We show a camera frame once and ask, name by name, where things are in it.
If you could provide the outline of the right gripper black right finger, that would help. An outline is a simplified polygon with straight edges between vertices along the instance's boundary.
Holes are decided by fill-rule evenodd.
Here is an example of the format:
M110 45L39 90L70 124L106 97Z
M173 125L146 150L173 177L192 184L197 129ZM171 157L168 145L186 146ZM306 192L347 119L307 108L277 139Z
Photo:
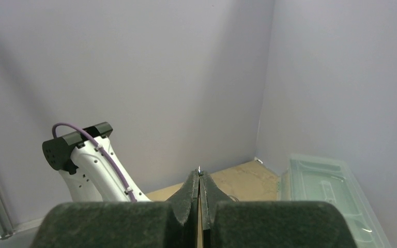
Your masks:
M204 247L356 247L344 216L323 201L234 201L199 174Z

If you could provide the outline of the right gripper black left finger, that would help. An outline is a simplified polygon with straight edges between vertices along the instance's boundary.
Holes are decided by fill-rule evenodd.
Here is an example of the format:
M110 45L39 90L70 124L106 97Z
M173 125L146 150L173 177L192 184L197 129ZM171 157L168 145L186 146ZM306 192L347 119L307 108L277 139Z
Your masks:
M195 170L166 201L60 204L31 247L196 247L198 195Z

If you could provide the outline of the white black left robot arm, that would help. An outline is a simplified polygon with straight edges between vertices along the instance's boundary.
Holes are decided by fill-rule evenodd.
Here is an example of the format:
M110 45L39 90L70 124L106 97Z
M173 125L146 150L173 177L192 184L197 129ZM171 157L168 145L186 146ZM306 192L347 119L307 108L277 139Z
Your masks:
M42 143L48 164L63 178L74 202L148 202L118 159L108 122L79 128L53 125L53 138Z

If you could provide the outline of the clear plastic storage box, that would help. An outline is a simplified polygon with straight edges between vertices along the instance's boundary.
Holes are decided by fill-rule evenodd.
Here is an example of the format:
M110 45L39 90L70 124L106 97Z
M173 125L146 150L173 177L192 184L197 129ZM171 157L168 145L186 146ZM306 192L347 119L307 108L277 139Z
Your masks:
M291 154L277 191L278 200L334 205L344 216L357 247L391 247L361 186L343 161Z

